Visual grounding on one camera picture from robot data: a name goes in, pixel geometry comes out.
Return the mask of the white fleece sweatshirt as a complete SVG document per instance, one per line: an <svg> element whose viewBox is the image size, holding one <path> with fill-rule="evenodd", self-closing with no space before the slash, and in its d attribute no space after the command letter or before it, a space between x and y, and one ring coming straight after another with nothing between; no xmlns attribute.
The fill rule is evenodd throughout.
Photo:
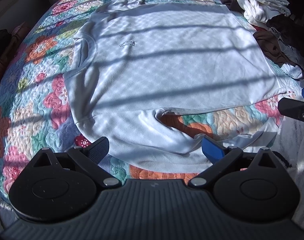
<svg viewBox="0 0 304 240"><path fill-rule="evenodd" d="M111 0L75 37L64 77L72 117L89 141L146 170L196 173L202 137L166 127L165 114L250 106L283 94L252 33L224 5Z"/></svg>

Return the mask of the dark brown garment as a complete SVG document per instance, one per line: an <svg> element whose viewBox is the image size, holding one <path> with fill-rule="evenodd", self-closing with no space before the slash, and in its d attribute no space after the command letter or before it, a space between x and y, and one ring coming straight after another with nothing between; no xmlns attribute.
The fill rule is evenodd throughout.
<svg viewBox="0 0 304 240"><path fill-rule="evenodd" d="M253 36L264 55L273 61L273 63L277 64L279 67L283 64L296 65L281 51L278 41L271 31L256 31Z"/></svg>

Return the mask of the floral quilted bedspread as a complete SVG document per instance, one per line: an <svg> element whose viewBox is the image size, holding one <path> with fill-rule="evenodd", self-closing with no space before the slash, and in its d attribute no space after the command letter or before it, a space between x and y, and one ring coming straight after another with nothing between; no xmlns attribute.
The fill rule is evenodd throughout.
<svg viewBox="0 0 304 240"><path fill-rule="evenodd" d="M70 70L73 36L97 7L110 0L59 0L39 20L23 40L0 83L0 232L16 220L8 204L10 187L26 164L42 147L63 152L72 146L86 147L90 142L76 128L67 99L63 74ZM151 3L178 2L218 5L219 0L146 0ZM282 75L278 65L267 59ZM238 134L254 135L263 125L280 127L283 116L277 102L283 96L300 94L297 83L289 79L287 94L251 106L230 108L214 113L167 116L162 122L190 136L204 133L215 139ZM193 173L159 173L127 164L112 156L102 168L124 182L136 179L183 179Z"/></svg>

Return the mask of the white patterned garment pile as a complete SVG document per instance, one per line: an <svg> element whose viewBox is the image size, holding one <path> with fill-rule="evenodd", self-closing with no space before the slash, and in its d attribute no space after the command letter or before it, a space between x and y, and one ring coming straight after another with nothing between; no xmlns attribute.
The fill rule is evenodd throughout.
<svg viewBox="0 0 304 240"><path fill-rule="evenodd" d="M275 16L291 15L287 0L237 0L237 3L244 10L245 19L261 28Z"/></svg>

